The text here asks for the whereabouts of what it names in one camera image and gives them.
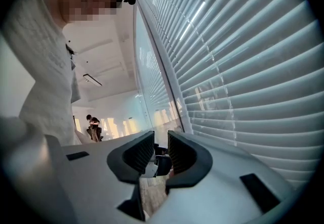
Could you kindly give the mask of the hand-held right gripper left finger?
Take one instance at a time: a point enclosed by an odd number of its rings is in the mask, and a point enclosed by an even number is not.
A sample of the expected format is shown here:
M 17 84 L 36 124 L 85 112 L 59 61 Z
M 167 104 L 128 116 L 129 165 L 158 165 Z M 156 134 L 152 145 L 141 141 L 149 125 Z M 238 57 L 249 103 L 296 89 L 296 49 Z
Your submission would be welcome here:
M 117 179 L 128 184 L 137 184 L 154 154 L 154 131 L 113 149 L 107 156 L 107 165 Z

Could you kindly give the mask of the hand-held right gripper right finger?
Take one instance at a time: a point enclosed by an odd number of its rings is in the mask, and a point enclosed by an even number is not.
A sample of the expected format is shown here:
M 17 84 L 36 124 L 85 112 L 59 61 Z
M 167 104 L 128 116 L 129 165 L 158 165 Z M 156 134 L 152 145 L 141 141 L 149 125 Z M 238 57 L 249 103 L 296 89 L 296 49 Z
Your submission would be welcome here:
M 173 176 L 166 181 L 166 188 L 191 188 L 211 170 L 213 158 L 203 146 L 185 138 L 184 133 L 168 131 L 168 153 Z

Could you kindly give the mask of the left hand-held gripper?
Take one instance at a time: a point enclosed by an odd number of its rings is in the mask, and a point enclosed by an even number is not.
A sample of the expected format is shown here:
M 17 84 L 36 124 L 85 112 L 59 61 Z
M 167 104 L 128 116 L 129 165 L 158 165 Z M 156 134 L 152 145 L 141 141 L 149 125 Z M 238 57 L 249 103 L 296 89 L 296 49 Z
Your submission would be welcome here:
M 169 174 L 172 168 L 171 158 L 168 149 L 154 144 L 154 153 L 148 162 L 144 174 L 141 177 L 157 177 Z

